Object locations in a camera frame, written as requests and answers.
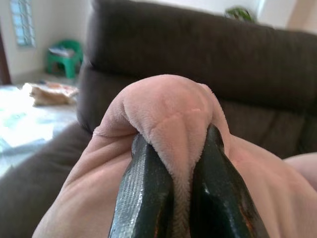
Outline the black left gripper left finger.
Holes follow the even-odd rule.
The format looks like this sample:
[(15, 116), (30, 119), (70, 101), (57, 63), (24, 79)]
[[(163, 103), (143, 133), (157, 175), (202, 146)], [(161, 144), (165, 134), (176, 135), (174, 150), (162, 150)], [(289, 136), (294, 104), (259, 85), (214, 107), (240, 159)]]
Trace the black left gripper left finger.
[(172, 235), (174, 191), (171, 175), (141, 134), (131, 147), (116, 199), (110, 238), (169, 238)]

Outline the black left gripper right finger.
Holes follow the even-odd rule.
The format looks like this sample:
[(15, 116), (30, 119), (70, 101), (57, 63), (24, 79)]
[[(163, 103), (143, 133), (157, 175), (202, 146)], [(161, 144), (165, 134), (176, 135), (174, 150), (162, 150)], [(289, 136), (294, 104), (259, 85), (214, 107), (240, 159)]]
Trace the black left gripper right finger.
[(192, 237), (267, 238), (241, 175), (224, 153), (220, 131), (208, 127), (192, 180)]

